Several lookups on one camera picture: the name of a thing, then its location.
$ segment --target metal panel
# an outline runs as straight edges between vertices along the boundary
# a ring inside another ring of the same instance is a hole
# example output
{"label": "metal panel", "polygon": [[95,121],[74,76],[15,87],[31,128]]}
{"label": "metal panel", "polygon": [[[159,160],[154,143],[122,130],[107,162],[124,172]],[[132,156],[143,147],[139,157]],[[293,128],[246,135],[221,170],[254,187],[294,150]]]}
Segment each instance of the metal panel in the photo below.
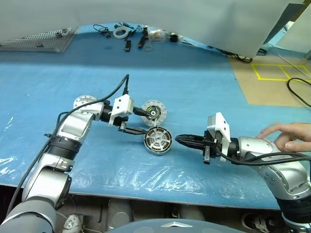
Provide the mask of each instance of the metal panel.
{"label": "metal panel", "polygon": [[64,52],[78,28],[65,28],[0,42],[0,51]]}

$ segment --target metal disc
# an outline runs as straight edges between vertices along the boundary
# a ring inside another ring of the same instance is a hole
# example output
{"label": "metal disc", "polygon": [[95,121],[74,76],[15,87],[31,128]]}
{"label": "metal disc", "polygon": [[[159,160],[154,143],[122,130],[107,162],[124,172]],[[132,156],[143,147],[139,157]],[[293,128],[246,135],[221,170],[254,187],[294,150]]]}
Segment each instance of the metal disc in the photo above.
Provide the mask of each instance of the metal disc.
{"label": "metal disc", "polygon": [[157,100],[147,101],[142,107],[143,110],[149,112],[152,116],[142,116],[141,119],[148,126],[160,126],[167,116],[166,107]]}
{"label": "metal disc", "polygon": [[79,96],[78,98],[75,99],[75,101],[73,102],[73,108],[79,107],[82,104],[85,103],[90,103],[95,101],[96,98],[94,96]]}
{"label": "metal disc", "polygon": [[150,128],[144,137],[144,144],[147,150],[158,156],[167,153],[171,148],[172,142],[171,133],[161,127]]}

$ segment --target black cable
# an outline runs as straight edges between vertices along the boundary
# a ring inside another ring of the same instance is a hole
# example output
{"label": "black cable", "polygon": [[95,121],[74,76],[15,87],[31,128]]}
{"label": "black cable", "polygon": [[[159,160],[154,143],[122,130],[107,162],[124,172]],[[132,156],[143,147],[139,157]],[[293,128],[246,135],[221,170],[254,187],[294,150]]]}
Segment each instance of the black cable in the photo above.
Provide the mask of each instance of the black cable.
{"label": "black cable", "polygon": [[122,95],[125,95],[125,94],[128,94],[128,79],[126,80],[126,82],[125,82],[125,87],[124,87],[124,89],[123,89],[123,93],[122,93]]}
{"label": "black cable", "polygon": [[56,125],[58,125],[58,123],[60,122],[60,118],[62,117],[62,115],[63,115],[63,114],[66,114],[66,113],[68,113],[68,112],[62,112],[62,113],[60,113],[60,114],[58,115],[57,121],[56,121]]}
{"label": "black cable", "polygon": [[265,55],[267,55],[267,53],[268,53],[267,50],[264,50],[264,49],[260,48],[256,55],[257,56],[265,56]]}
{"label": "black cable", "polygon": [[71,113],[73,113],[74,111],[76,111],[76,110],[78,110],[78,109],[80,109],[80,108],[82,108],[82,107],[85,107],[85,106],[88,106],[88,105],[91,105],[91,104],[95,104],[95,103],[99,103],[99,102],[103,102],[103,101],[107,100],[108,98],[112,97],[112,96],[120,89],[120,87],[123,85],[123,83],[124,83],[126,80],[128,80],[128,78],[129,78],[129,75],[127,74],[127,75],[121,80],[121,82],[119,83],[119,85],[118,85],[108,96],[106,96],[106,97],[104,97],[104,98],[102,98],[102,99],[100,99],[100,100],[95,100],[95,101],[92,101],[92,102],[88,102],[88,103],[82,104],[82,105],[80,105],[80,106],[78,106],[78,107],[76,107],[76,108],[70,110],[69,112],[67,112],[66,115],[60,120],[60,122],[59,122],[59,123],[57,124],[57,126],[55,127],[55,130],[54,130],[54,132],[53,132],[52,135],[53,135],[53,136],[56,135],[56,133],[57,133],[59,127],[63,124],[63,122],[65,121],[65,119],[66,119]]}
{"label": "black cable", "polygon": [[103,34],[105,30],[108,30],[109,31],[109,28],[107,27],[104,27],[103,25],[100,25],[100,24],[94,24],[93,25],[93,28],[98,31],[99,33]]}
{"label": "black cable", "polygon": [[241,162],[239,160],[233,159],[225,154],[223,154],[218,147],[215,148],[216,152],[223,158],[229,160],[230,162],[236,165],[245,165],[245,166],[268,166],[274,164],[283,164],[289,162],[296,162],[296,161],[311,161],[311,157],[305,156],[304,158],[288,158],[288,159],[277,159],[272,161],[264,161],[264,162]]}
{"label": "black cable", "polygon": [[[66,119],[71,113],[73,113],[74,111],[76,111],[76,110],[78,110],[78,109],[80,109],[80,108],[82,108],[82,107],[84,107],[84,106],[91,105],[91,104],[94,104],[94,103],[103,102],[103,101],[107,100],[108,98],[110,98],[111,96],[113,96],[113,95],[120,89],[120,87],[123,85],[123,83],[124,83],[125,81],[128,82],[128,79],[129,79],[129,75],[127,74],[127,75],[121,80],[121,82],[119,83],[119,85],[118,85],[109,95],[107,95],[106,97],[104,97],[104,98],[102,98],[102,99],[100,99],[100,100],[96,100],[96,101],[93,101],[93,102],[89,102],[89,103],[82,104],[82,105],[80,105],[79,107],[76,107],[76,108],[70,110],[69,112],[67,112],[66,115],[65,115],[61,120],[59,120],[59,122],[57,123],[57,125],[56,125],[56,127],[55,127],[55,129],[54,129],[54,131],[53,131],[53,133],[52,133],[52,137],[56,135],[56,133],[57,133],[59,127],[63,124],[63,122],[65,121],[65,119]],[[13,194],[13,196],[12,196],[12,199],[11,199],[11,201],[10,201],[10,204],[9,204],[9,207],[8,207],[8,210],[7,210],[7,213],[6,213],[6,216],[8,216],[8,214],[9,214],[9,213],[11,212],[11,210],[13,209],[13,205],[14,205],[14,203],[15,203],[15,201],[16,201],[16,198],[17,198],[17,196],[18,196],[18,194],[19,194],[19,191],[20,191],[20,189],[21,189],[23,183],[25,182],[27,176],[29,175],[31,169],[34,167],[34,165],[36,164],[36,162],[40,159],[40,157],[42,156],[42,154],[47,150],[47,147],[48,147],[48,145],[49,145],[50,140],[51,140],[52,137],[50,137],[50,138],[46,141],[46,143],[44,144],[44,146],[42,147],[42,149],[39,151],[39,153],[37,154],[37,156],[35,157],[35,159],[34,159],[34,160],[32,161],[32,163],[29,165],[29,167],[28,167],[27,171],[25,172],[24,176],[21,178],[21,180],[20,180],[18,186],[16,187],[15,192],[14,192],[14,194]]]}
{"label": "black cable", "polygon": [[35,165],[35,163],[38,161],[38,159],[41,157],[41,155],[46,151],[49,143],[50,143],[50,138],[46,141],[46,143],[44,144],[44,146],[42,147],[42,149],[39,151],[39,153],[37,154],[37,156],[35,157],[35,159],[32,161],[32,163],[29,165],[27,171],[25,172],[24,176],[21,178],[20,182],[18,183],[16,189],[15,189],[15,192],[12,196],[12,199],[10,201],[10,204],[9,204],[9,207],[8,207],[8,210],[6,212],[6,216],[9,215],[9,213],[11,212],[11,210],[13,209],[13,205],[15,203],[15,200],[19,194],[19,191],[23,185],[23,183],[25,182],[29,172],[31,171],[31,169],[33,168],[33,166]]}
{"label": "black cable", "polygon": [[288,81],[287,81],[287,88],[289,89],[289,91],[294,95],[294,96],[296,96],[298,99],[300,99],[305,105],[307,105],[308,107],[310,107],[311,108],[311,104],[309,104],[309,103],[307,103],[303,98],[301,98],[296,92],[294,92],[293,90],[292,90],[292,88],[291,88],[291,86],[290,86],[290,82],[292,81],[292,80],[300,80],[300,81],[302,81],[302,82],[304,82],[304,83],[306,83],[306,84],[308,84],[308,85],[310,85],[311,86],[311,83],[309,83],[308,81],[306,81],[306,80],[304,80],[304,79],[301,79],[301,78],[291,78],[291,79],[289,79]]}
{"label": "black cable", "polygon": [[253,162],[262,158],[267,158],[267,157],[273,157],[273,156],[278,156],[278,155],[290,155],[290,156],[294,156],[294,157],[306,157],[305,154],[301,154],[301,153],[295,153],[295,152],[275,152],[275,153],[269,153],[269,154],[263,154],[254,158],[250,158],[250,159],[246,159],[245,161],[247,162]]}
{"label": "black cable", "polygon": [[244,57],[244,58],[241,58],[238,54],[236,53],[231,53],[231,52],[227,52],[225,50],[220,50],[218,48],[216,48],[219,52],[221,52],[223,55],[226,55],[226,56],[232,56],[232,57],[235,57],[237,60],[239,60],[240,62],[243,62],[243,63],[251,63],[253,61],[253,58],[248,58],[248,57]]}

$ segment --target finger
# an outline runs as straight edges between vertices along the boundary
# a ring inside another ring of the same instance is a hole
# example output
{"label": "finger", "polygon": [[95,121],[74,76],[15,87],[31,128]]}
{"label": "finger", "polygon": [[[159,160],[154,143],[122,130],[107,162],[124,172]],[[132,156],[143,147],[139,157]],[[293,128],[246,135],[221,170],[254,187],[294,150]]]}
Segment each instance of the finger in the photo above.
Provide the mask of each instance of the finger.
{"label": "finger", "polygon": [[285,149],[293,152],[311,151],[311,142],[290,141],[285,144]]}
{"label": "finger", "polygon": [[290,133],[281,133],[279,137],[275,140],[276,147],[282,151],[287,151],[285,148],[285,144],[289,141],[294,141],[296,138]]}
{"label": "finger", "polygon": [[280,122],[276,122],[276,123],[274,123],[274,124],[271,124],[271,125],[269,125],[267,128],[265,128],[263,131],[261,131],[258,135],[257,135],[257,137],[258,138],[264,138],[265,137],[265,135],[263,135],[263,133],[267,130],[267,129],[269,129],[270,127],[273,127],[273,126],[275,126],[275,125],[279,125],[280,124]]}
{"label": "finger", "polygon": [[263,132],[261,132],[257,137],[264,138],[265,136],[274,133],[276,131],[281,131],[285,133],[301,133],[301,129],[297,127],[297,124],[276,124],[266,128]]}

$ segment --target shoe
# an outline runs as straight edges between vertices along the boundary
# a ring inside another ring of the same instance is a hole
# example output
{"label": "shoe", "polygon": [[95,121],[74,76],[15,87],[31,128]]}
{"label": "shoe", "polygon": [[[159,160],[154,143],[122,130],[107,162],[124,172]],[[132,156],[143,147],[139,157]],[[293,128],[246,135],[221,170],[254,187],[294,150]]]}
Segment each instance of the shoe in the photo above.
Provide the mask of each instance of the shoe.
{"label": "shoe", "polygon": [[70,215],[63,227],[62,233],[80,233],[82,229],[82,221],[78,215]]}
{"label": "shoe", "polygon": [[247,229],[258,230],[263,233],[280,233],[285,226],[282,218],[254,213],[243,215],[241,223]]}

